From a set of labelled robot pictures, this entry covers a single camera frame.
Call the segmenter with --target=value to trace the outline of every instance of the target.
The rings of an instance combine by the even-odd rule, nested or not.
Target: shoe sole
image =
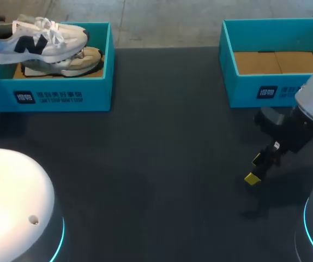
[[[61,70],[60,74],[51,74],[51,73],[44,73],[41,71],[36,71],[33,70],[29,67],[22,67],[22,72],[24,74],[25,77],[27,78],[31,78],[31,77],[35,77],[35,76],[63,76],[65,78],[73,78],[73,77],[79,77],[79,76],[84,76],[90,73],[93,73],[95,71],[98,71],[100,69],[102,69],[104,66],[103,61],[101,60],[100,62],[98,62],[97,64],[91,66],[91,67],[87,67],[85,69],[81,69],[81,70]]]
[[[67,58],[75,55],[76,53],[80,52],[86,43],[82,46],[77,47],[76,49],[71,50],[70,52],[63,53],[57,56],[43,56],[43,55],[36,55],[33,53],[24,52],[24,53],[14,53],[14,54],[6,54],[0,53],[0,64],[17,64],[22,63],[27,60],[41,60],[45,63],[57,63]]]

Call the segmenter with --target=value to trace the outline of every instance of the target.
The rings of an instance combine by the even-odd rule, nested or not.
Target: printed logo on box
[[[281,88],[279,98],[294,97],[299,89],[300,86],[284,86]]]
[[[14,95],[19,104],[35,104],[31,91],[15,91]]]
[[[257,99],[273,98],[277,89],[277,86],[261,86],[257,94]]]

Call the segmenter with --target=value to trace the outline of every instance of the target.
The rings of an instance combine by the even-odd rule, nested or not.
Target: dark table
[[[313,141],[246,188],[268,141],[230,109],[218,48],[118,49],[108,113],[0,114],[49,174],[76,261],[297,261]]]

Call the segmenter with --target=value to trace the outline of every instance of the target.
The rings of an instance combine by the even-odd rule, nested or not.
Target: cardboard
[[[274,52],[235,52],[240,75],[281,74]]]
[[[88,75],[84,75],[84,76],[81,76],[80,78],[101,78],[103,76],[103,67],[96,71],[96,72],[93,72],[91,74],[88,74]],[[36,76],[36,77],[31,77],[31,78],[28,78],[28,77],[25,77],[22,70],[21,70],[21,64],[19,63],[16,67],[16,70],[15,70],[15,74],[14,74],[14,79],[42,79],[42,78],[64,78],[63,76],[51,76],[51,75],[47,75],[47,76]]]
[[[240,75],[313,73],[312,52],[235,52]]]
[[[283,74],[313,73],[312,52],[275,52]]]

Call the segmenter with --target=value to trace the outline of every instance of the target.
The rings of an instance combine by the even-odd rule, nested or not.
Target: sneaker
[[[35,23],[16,20],[11,26],[1,24],[0,64],[31,59],[56,63],[75,55],[86,46],[88,38],[81,28],[71,28],[40,17]]]
[[[89,32],[81,27],[81,26],[75,26],[75,25],[67,25],[64,23],[56,23],[55,21],[52,20],[48,20],[47,18],[43,18],[43,17],[32,17],[32,16],[27,16],[27,15],[19,15],[17,18],[18,21],[21,22],[26,22],[26,23],[32,23],[37,25],[38,23],[47,23],[48,21],[55,26],[60,32],[61,30],[65,29],[65,30],[72,30],[72,31],[78,31],[78,32],[84,32],[84,34],[86,34],[87,39],[89,39]]]
[[[102,52],[94,47],[85,47],[75,56],[58,63],[44,63],[39,60],[22,63],[23,74],[32,76],[83,76],[98,70],[102,66]]]

